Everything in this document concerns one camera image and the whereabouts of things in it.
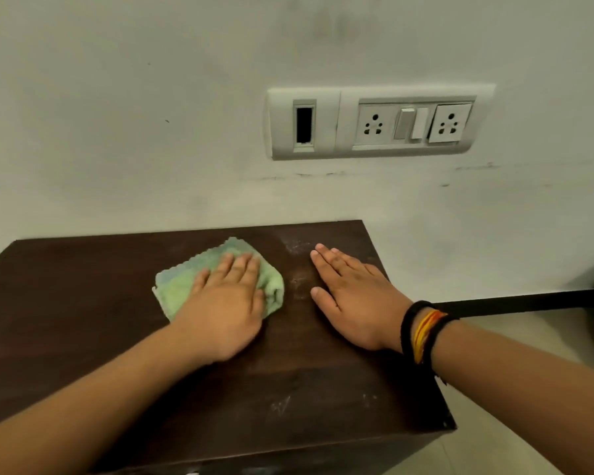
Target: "wooden table top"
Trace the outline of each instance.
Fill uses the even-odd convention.
[[[284,277],[250,347],[176,385],[98,470],[455,429],[435,380],[347,343],[310,298],[321,242],[382,270],[361,221],[19,240],[0,254],[0,421],[163,327],[158,271],[229,236]]]

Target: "black wrist band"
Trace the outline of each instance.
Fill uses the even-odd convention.
[[[425,300],[419,300],[412,303],[405,312],[405,318],[400,324],[400,347],[403,350],[403,357],[413,363],[413,348],[412,348],[412,325],[418,313],[423,308],[435,308],[431,303]]]
[[[446,324],[455,320],[459,320],[459,318],[454,317],[453,315],[442,317],[433,327],[431,327],[431,331],[429,332],[429,335],[427,335],[427,341],[424,343],[424,349],[422,351],[422,366],[426,367],[432,373],[433,368],[431,368],[431,352],[433,350],[433,346],[436,344],[438,335],[440,332],[442,332],[442,329],[446,326]]]

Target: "white wall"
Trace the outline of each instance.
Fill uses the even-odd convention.
[[[268,87],[448,80],[467,154],[266,158]],[[0,250],[347,218],[414,298],[590,287],[594,0],[0,0]]]

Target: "green cloth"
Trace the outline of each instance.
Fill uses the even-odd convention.
[[[231,237],[220,246],[204,251],[184,263],[156,274],[156,286],[152,288],[152,292],[156,295],[158,303],[161,304],[169,321],[174,319],[176,312],[189,296],[189,291],[198,272],[202,269],[214,270],[225,253],[233,253],[236,256],[241,253],[253,253],[260,257],[260,278],[257,288],[264,290],[264,295],[266,295],[266,312],[263,318],[268,317],[282,306],[284,303],[282,275],[247,242]]]

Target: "empty switch slot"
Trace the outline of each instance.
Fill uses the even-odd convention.
[[[312,111],[311,106],[300,106],[295,110],[297,127],[296,127],[296,142],[297,143],[312,143]]]

